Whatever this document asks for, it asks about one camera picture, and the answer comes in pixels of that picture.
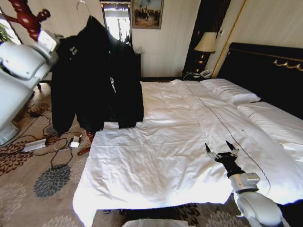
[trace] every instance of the black jacket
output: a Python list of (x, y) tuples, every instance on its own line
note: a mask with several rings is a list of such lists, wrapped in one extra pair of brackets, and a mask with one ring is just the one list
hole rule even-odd
[(134, 51), (94, 17), (77, 36), (62, 39), (57, 53), (51, 96), (53, 128), (59, 136), (69, 130), (75, 114), (80, 127), (90, 132), (103, 129), (104, 121), (126, 128), (143, 120)]

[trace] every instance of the window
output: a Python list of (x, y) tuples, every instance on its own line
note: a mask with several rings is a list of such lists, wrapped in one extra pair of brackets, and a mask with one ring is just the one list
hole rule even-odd
[(17, 37), (10, 23), (7, 20), (0, 17), (0, 42), (3, 41), (12, 41), (15, 44), (21, 44), (19, 38)]
[(130, 2), (102, 1), (101, 7), (105, 27), (110, 34), (115, 39), (132, 45)]

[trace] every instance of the floral rug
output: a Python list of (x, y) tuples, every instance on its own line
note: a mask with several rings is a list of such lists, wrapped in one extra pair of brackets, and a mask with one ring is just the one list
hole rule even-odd
[[(85, 131), (74, 120), (70, 131), (60, 138), (52, 128), (50, 86), (41, 84), (17, 114), (19, 134), (0, 147), (0, 226), (1, 227), (81, 227), (72, 208), (72, 199), (88, 153), (77, 152), (90, 146)], [(83, 136), (78, 148), (68, 149), (75, 135)], [(46, 139), (46, 147), (22, 153), (26, 143)], [(94, 227), (121, 227), (128, 220), (164, 218), (185, 220), (196, 227), (249, 226), (231, 196), (223, 204), (186, 204), (150, 210), (98, 210)]]

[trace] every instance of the red object on floor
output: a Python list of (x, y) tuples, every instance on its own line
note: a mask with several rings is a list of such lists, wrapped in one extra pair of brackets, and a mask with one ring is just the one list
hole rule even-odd
[[(90, 142), (92, 143), (92, 142), (93, 142), (93, 139), (94, 139), (94, 137), (95, 137), (95, 133), (86, 131), (86, 135), (89, 137), (89, 140), (90, 140)], [(77, 154), (80, 156), (80, 155), (83, 155), (83, 154), (85, 154), (85, 153), (87, 153), (87, 152), (89, 152), (89, 151), (90, 151), (90, 147), (89, 147), (89, 148), (85, 148), (85, 149), (82, 150), (82, 151), (79, 151)]]

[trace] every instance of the black headboard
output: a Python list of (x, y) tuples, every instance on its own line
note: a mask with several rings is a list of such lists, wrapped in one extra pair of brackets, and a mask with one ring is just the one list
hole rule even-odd
[(218, 78), (244, 87), (262, 101), (303, 119), (301, 48), (231, 43)]

